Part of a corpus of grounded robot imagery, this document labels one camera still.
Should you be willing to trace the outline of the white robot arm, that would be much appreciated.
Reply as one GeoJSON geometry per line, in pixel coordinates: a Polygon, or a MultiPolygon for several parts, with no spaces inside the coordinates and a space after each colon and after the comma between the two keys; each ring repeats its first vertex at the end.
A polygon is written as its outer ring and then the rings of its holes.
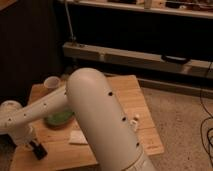
{"type": "Polygon", "coordinates": [[[124,110],[98,70],[81,68],[64,86],[20,109],[0,112],[0,134],[17,144],[33,141],[31,122],[71,109],[102,171],[156,171],[124,110]]]}

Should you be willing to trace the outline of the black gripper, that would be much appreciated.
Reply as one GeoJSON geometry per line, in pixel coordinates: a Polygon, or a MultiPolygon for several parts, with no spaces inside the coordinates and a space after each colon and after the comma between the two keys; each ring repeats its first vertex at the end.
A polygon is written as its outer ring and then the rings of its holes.
{"type": "Polygon", "coordinates": [[[36,144],[34,141],[31,141],[30,146],[32,147],[33,153],[38,160],[43,159],[47,155],[47,151],[41,144],[36,144]]]}

